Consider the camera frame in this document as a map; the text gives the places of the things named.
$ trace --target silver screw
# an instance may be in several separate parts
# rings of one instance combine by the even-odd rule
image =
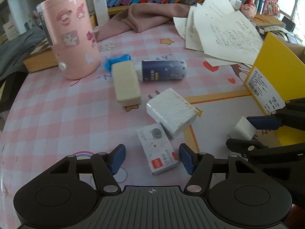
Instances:
[[[190,185],[186,189],[192,193],[198,193],[201,191],[202,188],[198,185]]]
[[[117,191],[119,188],[115,185],[107,185],[104,187],[104,191],[108,192],[108,193],[113,193],[115,191]]]

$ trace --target yellow box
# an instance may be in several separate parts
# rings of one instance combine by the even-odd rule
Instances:
[[[269,115],[285,101],[305,97],[304,46],[268,33],[244,85]],[[275,131],[282,146],[305,142],[305,132],[290,127]]]

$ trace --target pink cylinder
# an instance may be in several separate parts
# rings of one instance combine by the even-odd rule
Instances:
[[[75,80],[94,72],[101,58],[86,0],[46,0],[40,6],[46,34],[65,77]]]

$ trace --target ribbed gray plate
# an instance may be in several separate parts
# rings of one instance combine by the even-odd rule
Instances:
[[[223,222],[203,199],[178,187],[126,187],[117,196],[104,197],[82,222],[66,229],[236,229]],[[270,229],[285,229],[283,224]]]

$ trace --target red heart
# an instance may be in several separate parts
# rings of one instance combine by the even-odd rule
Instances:
[[[236,83],[236,81],[235,81],[235,79],[234,79],[234,78],[228,78],[228,81],[229,81],[230,83],[233,83],[233,84],[235,84],[235,83]]]
[[[206,67],[208,70],[210,70],[210,71],[212,71],[212,72],[214,72],[214,71],[216,71],[216,70],[219,69],[219,66],[213,67],[213,66],[211,66],[207,61],[204,61],[204,62],[203,62],[203,66]]]

